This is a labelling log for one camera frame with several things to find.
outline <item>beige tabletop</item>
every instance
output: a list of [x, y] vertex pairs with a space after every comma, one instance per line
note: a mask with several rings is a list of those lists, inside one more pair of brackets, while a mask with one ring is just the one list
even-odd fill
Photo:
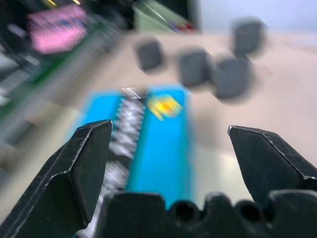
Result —
[[[1, 194], [1, 214], [10, 211], [48, 156], [62, 145], [74, 122], [83, 116], [83, 105], [92, 91], [175, 84], [178, 82], [177, 56], [188, 47], [204, 47], [215, 61], [230, 54], [230, 40], [225, 35], [157, 35], [167, 64], [160, 71], [145, 74], [137, 67], [133, 53], [135, 43], [145, 37], [133, 33], [127, 35], [112, 58], [106, 59], [91, 73], [74, 100], [48, 128], [47, 134], [30, 149], [25, 159], [28, 164]], [[251, 59], [255, 69], [252, 91], [239, 102], [220, 102], [209, 85], [190, 90], [190, 116], [196, 134], [196, 156], [192, 161], [196, 172], [195, 202], [200, 207], [210, 191], [225, 192], [233, 202], [251, 199], [227, 135], [229, 125], [276, 132], [317, 166], [317, 47], [309, 44], [309, 38], [309, 35], [269, 35], [263, 54]], [[43, 138], [49, 138], [50, 143], [43, 142]]]

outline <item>dark gray block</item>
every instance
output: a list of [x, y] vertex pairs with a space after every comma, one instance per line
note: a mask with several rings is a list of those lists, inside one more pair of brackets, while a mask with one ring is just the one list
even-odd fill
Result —
[[160, 43], [156, 40], [143, 42], [136, 47], [136, 55], [140, 69], [154, 69], [163, 63]]
[[264, 41], [264, 24], [259, 20], [246, 20], [234, 28], [233, 50], [236, 56], [257, 51]]
[[185, 87], [197, 86], [210, 79], [211, 57], [204, 49], [183, 54], [178, 62], [179, 80]]
[[233, 98], [247, 91], [251, 79], [251, 62], [248, 59], [226, 59], [215, 70], [213, 84], [215, 96]]

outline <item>yellow sticker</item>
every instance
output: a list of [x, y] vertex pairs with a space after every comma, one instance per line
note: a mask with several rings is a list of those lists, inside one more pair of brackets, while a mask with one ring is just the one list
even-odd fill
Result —
[[182, 106], [168, 94], [152, 96], [148, 100], [148, 108], [160, 121], [164, 121], [164, 117], [177, 117], [183, 109]]

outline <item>table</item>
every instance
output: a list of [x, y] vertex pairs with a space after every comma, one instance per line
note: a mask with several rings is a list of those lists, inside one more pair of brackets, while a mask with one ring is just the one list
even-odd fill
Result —
[[[100, 62], [89, 81], [82, 85], [60, 117], [38, 138], [25, 156], [28, 164], [21, 168], [0, 196], [0, 220], [14, 206], [19, 196], [40, 170], [45, 160], [64, 142], [67, 132], [80, 120], [85, 101], [92, 91], [117, 87], [174, 84], [177, 82], [176, 57], [187, 47], [204, 47], [219, 60], [229, 54], [229, 37], [225, 35], [157, 35], [167, 57], [166, 68], [144, 74], [136, 65], [133, 46], [146, 34], [125, 36], [120, 48]], [[304, 158], [317, 166], [314, 138], [317, 134], [317, 47], [304, 43], [309, 35], [270, 34], [264, 53], [251, 59], [255, 79], [251, 93], [244, 100], [222, 103], [209, 85], [190, 91], [190, 106], [196, 132], [195, 202], [202, 207], [210, 191], [225, 192], [236, 202], [251, 199], [246, 190], [234, 151], [227, 135], [229, 125], [241, 125], [274, 131]]]

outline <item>white wall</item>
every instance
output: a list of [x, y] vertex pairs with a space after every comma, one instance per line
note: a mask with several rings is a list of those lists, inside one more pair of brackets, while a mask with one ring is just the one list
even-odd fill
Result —
[[234, 19], [257, 16], [270, 31], [317, 32], [317, 0], [196, 0], [203, 33], [227, 32]]

